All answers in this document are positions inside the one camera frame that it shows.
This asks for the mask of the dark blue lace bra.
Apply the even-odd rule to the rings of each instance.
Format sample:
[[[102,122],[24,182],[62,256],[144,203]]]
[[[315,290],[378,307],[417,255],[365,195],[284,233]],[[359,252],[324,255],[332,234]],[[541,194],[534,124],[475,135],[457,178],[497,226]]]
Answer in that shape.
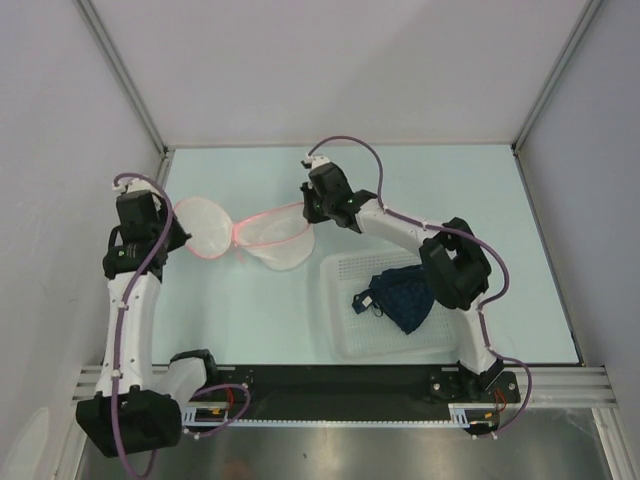
[[[353,296],[351,307],[356,314],[372,308],[376,316],[386,315],[405,335],[410,335],[423,324],[434,303],[425,268],[409,265],[372,276],[368,287]]]

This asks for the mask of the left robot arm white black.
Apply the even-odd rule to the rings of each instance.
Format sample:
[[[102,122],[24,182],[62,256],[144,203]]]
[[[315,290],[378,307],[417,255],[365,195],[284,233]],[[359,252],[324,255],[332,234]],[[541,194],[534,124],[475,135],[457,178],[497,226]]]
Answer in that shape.
[[[152,330],[169,254],[189,240],[152,188],[116,199],[119,223],[110,233],[103,270],[109,293],[106,351],[95,392],[76,407],[76,421],[107,458],[178,444],[182,411],[194,395],[214,397],[221,387],[207,349],[174,355],[155,377]]]

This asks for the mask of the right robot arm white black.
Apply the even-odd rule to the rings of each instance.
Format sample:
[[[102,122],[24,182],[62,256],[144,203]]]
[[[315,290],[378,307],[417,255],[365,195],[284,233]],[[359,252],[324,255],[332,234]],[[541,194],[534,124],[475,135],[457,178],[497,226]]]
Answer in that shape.
[[[491,347],[483,312],[491,274],[485,256],[489,247],[461,218],[431,225],[392,211],[378,194],[352,190],[343,170],[325,156],[310,156],[301,164],[308,170],[301,191],[309,223],[332,221],[419,258],[435,300],[460,316],[458,361],[466,371],[461,376],[462,391],[473,401],[486,400],[496,391],[504,370],[504,360]]]

